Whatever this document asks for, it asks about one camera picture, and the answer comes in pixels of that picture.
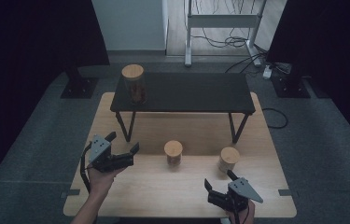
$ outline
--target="black tabletop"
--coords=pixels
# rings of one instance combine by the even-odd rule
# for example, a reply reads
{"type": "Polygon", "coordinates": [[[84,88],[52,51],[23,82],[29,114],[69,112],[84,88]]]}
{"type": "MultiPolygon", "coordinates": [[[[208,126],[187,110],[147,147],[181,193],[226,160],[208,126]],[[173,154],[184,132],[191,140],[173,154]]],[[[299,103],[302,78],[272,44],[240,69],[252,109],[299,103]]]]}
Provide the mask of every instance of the black tabletop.
{"type": "Polygon", "coordinates": [[[133,105],[120,77],[110,110],[244,113],[256,109],[244,74],[144,73],[147,101],[133,105]]]}

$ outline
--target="light wood tabletop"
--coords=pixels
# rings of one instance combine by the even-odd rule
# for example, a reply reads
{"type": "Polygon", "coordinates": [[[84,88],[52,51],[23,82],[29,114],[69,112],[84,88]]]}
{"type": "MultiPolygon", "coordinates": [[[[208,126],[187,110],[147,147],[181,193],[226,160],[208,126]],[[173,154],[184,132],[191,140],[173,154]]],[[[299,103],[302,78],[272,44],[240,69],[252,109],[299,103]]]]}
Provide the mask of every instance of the light wood tabletop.
{"type": "MultiPolygon", "coordinates": [[[[296,216],[292,197],[279,194],[279,190],[288,189],[288,185],[258,97],[251,94],[256,112],[249,117],[238,143],[233,144],[226,113],[142,112],[137,114],[133,138],[127,143],[115,113],[110,111],[114,93],[105,93],[86,145],[95,134],[105,137],[117,132],[117,138],[112,142],[113,154],[129,152],[137,142],[140,150],[134,156],[134,166],[115,178],[99,216],[226,217],[222,209],[207,202],[208,193],[203,184],[206,178],[214,190],[227,192],[231,180],[217,166],[224,147],[238,150],[240,160],[233,172],[247,179],[264,200],[256,203],[256,217],[296,216]],[[176,167],[168,165],[164,152],[165,144],[171,140],[183,146],[181,163],[176,167]]],[[[121,115],[125,125],[129,125],[132,112],[121,115]]],[[[232,116],[234,125],[239,125],[243,114],[232,116]]],[[[75,216],[88,197],[78,169],[79,166],[71,189],[80,189],[80,193],[67,196],[63,208],[67,216],[75,216]]]]}

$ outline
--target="human hand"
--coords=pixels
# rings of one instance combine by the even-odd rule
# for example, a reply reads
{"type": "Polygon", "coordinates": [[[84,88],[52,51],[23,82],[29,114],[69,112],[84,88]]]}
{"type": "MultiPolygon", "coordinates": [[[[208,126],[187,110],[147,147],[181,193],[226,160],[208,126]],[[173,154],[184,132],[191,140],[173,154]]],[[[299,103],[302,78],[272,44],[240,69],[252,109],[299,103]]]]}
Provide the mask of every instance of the human hand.
{"type": "MultiPolygon", "coordinates": [[[[239,221],[241,224],[253,224],[255,209],[256,205],[251,200],[249,200],[248,208],[238,213],[239,221]]],[[[232,212],[228,211],[226,211],[226,214],[230,216],[231,223],[235,224],[235,215],[232,212]]]]}
{"type": "Polygon", "coordinates": [[[91,194],[105,197],[107,196],[107,193],[114,182],[114,177],[116,177],[117,174],[121,173],[126,168],[107,173],[101,173],[98,170],[94,169],[91,165],[89,165],[87,169],[91,184],[91,194]]]}

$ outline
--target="black clamp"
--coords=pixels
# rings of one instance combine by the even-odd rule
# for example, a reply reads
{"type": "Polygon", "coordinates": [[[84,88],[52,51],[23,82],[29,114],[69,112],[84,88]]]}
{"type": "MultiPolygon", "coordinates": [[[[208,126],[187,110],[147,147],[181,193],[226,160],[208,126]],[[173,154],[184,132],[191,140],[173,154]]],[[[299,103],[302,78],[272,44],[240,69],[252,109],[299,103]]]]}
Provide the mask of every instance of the black clamp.
{"type": "Polygon", "coordinates": [[[210,183],[206,179],[204,180],[204,187],[209,192],[207,201],[226,211],[234,213],[236,224],[240,224],[239,216],[237,215],[246,208],[248,209],[248,200],[251,199],[259,203],[262,203],[263,200],[246,179],[243,177],[239,178],[232,170],[228,170],[227,175],[232,182],[228,184],[228,191],[226,194],[213,190],[210,183]]]}
{"type": "Polygon", "coordinates": [[[111,154],[111,142],[117,137],[115,132],[109,134],[106,138],[95,135],[92,141],[84,149],[81,155],[79,172],[84,181],[88,192],[91,191],[90,181],[86,175],[85,154],[91,150],[90,164],[92,168],[102,172],[112,172],[128,166],[133,166],[133,156],[139,151],[139,143],[136,143],[128,153],[120,155],[111,154]]]}

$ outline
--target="gray carpet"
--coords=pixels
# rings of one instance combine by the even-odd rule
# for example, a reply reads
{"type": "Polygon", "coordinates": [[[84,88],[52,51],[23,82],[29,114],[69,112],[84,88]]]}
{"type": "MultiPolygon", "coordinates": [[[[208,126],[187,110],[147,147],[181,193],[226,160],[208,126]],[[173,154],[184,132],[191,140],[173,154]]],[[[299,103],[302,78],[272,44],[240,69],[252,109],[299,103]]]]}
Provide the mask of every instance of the gray carpet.
{"type": "MultiPolygon", "coordinates": [[[[60,99],[64,74],[52,82],[0,166],[0,223],[69,223],[63,196],[71,185],[94,113],[104,92],[114,91],[120,70],[140,63],[148,72],[224,72],[238,59],[201,58],[186,68],[178,58],[113,58],[111,66],[80,68],[85,77],[98,77],[91,99],[60,99]]],[[[234,67],[239,72],[244,64],[234,67]]],[[[270,129],[298,214],[294,218],[256,218],[255,223],[350,223],[350,126],[330,99],[277,98],[271,81],[251,66],[250,90],[262,108],[275,108],[288,117],[284,129],[270,129]]],[[[269,125],[285,120],[272,111],[269,125]]],[[[98,223],[115,223],[115,217],[98,223]]],[[[128,219],[121,223],[219,223],[218,219],[128,219]]]]}

